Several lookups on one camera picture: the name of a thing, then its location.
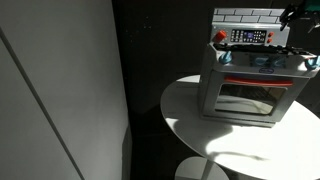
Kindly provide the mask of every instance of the oven door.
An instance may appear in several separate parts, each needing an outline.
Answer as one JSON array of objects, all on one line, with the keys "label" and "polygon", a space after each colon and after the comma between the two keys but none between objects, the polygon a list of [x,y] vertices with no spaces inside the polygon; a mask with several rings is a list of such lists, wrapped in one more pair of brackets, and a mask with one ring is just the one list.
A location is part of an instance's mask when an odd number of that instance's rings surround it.
[{"label": "oven door", "polygon": [[223,121],[279,122],[308,82],[306,78],[216,71],[209,77],[200,113],[205,119]]},{"label": "oven door", "polygon": [[292,81],[261,81],[232,76],[225,83],[214,105],[219,112],[271,115]]}]

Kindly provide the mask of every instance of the toy kitchen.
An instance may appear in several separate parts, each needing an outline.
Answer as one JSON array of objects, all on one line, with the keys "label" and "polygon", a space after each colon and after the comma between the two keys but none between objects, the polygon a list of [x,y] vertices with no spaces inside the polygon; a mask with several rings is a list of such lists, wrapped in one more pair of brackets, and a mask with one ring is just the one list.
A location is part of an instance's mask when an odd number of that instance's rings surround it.
[{"label": "toy kitchen", "polygon": [[214,10],[198,90],[202,119],[273,127],[318,73],[317,55],[287,45],[283,12]]}]

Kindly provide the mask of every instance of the oven window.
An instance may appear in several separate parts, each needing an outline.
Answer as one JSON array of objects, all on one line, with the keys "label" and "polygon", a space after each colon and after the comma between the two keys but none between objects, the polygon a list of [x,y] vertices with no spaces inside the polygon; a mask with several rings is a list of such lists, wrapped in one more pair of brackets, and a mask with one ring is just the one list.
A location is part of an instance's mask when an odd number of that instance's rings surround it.
[{"label": "oven window", "polygon": [[223,84],[216,111],[245,114],[271,114],[286,88]]}]

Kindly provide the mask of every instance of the white cabinet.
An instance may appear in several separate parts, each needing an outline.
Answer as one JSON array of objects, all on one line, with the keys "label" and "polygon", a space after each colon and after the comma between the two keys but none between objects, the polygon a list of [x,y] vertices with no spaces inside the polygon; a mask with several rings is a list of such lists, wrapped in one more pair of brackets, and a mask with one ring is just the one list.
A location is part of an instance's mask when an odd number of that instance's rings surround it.
[{"label": "white cabinet", "polygon": [[0,179],[80,179],[0,40]]},{"label": "white cabinet", "polygon": [[131,146],[123,146],[128,117],[111,0],[3,0],[0,25],[85,179],[128,174],[122,172]]}]

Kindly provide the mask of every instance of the red handle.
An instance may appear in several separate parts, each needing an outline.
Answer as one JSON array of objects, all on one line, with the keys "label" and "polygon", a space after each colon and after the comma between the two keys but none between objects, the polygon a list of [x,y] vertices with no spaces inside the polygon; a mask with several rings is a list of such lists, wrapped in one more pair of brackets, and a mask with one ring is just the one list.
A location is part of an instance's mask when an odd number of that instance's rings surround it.
[{"label": "red handle", "polygon": [[244,79],[244,78],[237,78],[226,76],[224,78],[226,82],[232,83],[240,83],[240,84],[247,84],[247,85],[261,85],[261,86],[292,86],[292,81],[267,81],[267,80],[254,80],[254,79]]}]

